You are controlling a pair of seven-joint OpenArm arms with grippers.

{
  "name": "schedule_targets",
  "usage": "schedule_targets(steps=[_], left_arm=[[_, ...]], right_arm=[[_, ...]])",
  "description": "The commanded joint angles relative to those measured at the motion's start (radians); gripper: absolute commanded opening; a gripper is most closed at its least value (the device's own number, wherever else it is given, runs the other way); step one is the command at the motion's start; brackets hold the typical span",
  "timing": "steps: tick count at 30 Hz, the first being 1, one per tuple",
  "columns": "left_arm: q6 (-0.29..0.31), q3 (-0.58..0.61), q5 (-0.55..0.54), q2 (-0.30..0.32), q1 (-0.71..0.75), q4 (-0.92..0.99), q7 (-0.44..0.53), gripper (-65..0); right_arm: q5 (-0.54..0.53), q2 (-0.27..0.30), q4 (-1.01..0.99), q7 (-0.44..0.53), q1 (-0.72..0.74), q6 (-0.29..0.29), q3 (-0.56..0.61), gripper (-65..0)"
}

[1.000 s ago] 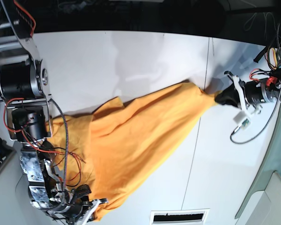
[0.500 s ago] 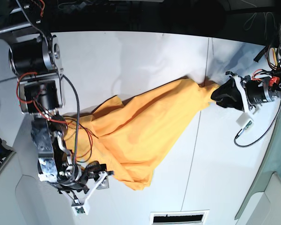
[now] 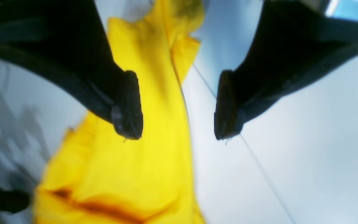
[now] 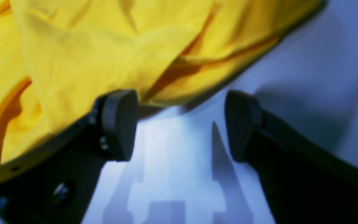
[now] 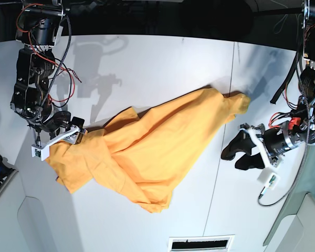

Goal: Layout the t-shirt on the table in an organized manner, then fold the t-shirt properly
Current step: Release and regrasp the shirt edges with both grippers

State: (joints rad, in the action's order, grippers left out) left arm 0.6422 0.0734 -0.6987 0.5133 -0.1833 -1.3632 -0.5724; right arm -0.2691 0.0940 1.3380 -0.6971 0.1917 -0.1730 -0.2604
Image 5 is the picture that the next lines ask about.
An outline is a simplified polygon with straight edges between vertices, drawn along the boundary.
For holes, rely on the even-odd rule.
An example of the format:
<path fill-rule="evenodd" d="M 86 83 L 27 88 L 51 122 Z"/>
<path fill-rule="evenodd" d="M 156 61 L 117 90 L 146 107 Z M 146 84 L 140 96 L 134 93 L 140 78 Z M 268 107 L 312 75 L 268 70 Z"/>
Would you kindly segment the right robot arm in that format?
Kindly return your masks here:
<path fill-rule="evenodd" d="M 16 82 L 10 102 L 11 109 L 28 122 L 38 134 L 49 133 L 54 139 L 74 127 L 78 131 L 62 140 L 79 144 L 85 131 L 84 120 L 62 111 L 58 101 L 50 96 L 56 77 L 69 74 L 73 94 L 73 71 L 64 65 L 65 55 L 57 59 L 52 49 L 61 36 L 63 23 L 70 24 L 69 1 L 23 1 L 16 18 L 16 39 L 23 43 L 16 64 Z"/>

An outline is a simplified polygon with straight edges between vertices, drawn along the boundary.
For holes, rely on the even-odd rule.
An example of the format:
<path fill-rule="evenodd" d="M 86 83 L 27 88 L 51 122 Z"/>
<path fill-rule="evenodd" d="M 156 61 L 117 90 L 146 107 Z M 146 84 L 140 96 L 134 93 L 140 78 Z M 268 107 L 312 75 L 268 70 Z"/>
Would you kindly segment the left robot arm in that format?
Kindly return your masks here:
<path fill-rule="evenodd" d="M 264 169 L 276 166 L 279 158 L 300 144 L 315 144 L 315 1 L 305 1 L 303 9 L 303 37 L 290 70 L 270 103 L 286 96 L 293 76 L 298 78 L 301 93 L 296 104 L 287 101 L 290 112 L 277 112 L 264 125 L 241 125 L 238 134 L 221 153 L 222 160 L 233 160 L 236 153 L 244 155 L 235 163 L 239 170 Z"/>

